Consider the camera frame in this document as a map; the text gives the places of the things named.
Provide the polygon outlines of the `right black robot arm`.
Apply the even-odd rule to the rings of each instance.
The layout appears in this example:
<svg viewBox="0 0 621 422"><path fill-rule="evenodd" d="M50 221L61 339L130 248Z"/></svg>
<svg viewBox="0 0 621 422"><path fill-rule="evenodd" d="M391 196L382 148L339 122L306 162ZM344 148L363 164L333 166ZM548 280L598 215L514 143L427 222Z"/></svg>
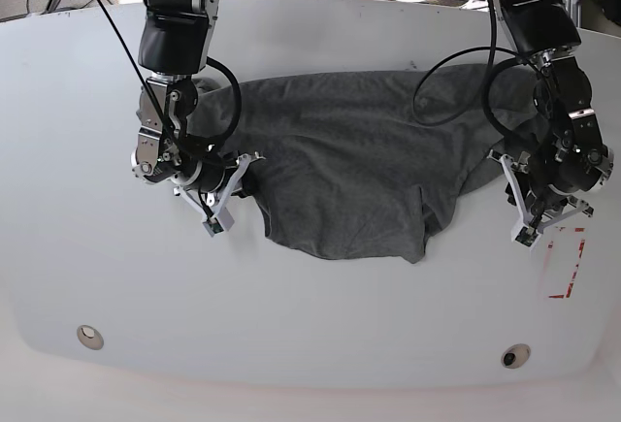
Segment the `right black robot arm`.
<svg viewBox="0 0 621 422"><path fill-rule="evenodd" d="M143 0L146 23L138 63L150 71L143 81L138 117L138 143L131 156L134 175L147 183L168 180L174 193L202 215L213 234L227 231L233 218L226 205L233 196L246 196L248 167L259 153L224 153L226 141L242 114L242 92L233 73L208 56L220 0ZM196 136L188 119L198 106L193 81L205 67L214 68L230 83L233 111L223 131Z"/></svg>

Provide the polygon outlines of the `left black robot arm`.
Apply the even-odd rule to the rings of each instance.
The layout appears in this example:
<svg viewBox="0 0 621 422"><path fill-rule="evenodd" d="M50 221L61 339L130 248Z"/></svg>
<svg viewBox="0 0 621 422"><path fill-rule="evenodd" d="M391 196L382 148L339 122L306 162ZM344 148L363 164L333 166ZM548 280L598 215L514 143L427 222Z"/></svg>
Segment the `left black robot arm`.
<svg viewBox="0 0 621 422"><path fill-rule="evenodd" d="M532 247L546 228L579 213L592 215L592 207L576 195L608 181L614 156L591 105L591 83L574 56L581 39L563 0L489 1L515 52L488 69L481 106L490 124L519 150L518 157L496 150L489 157L501 165L507 200L518 211L511 236ZM538 75L534 103L547 122L540 139L506 128L489 103L494 79L518 65L532 67Z"/></svg>

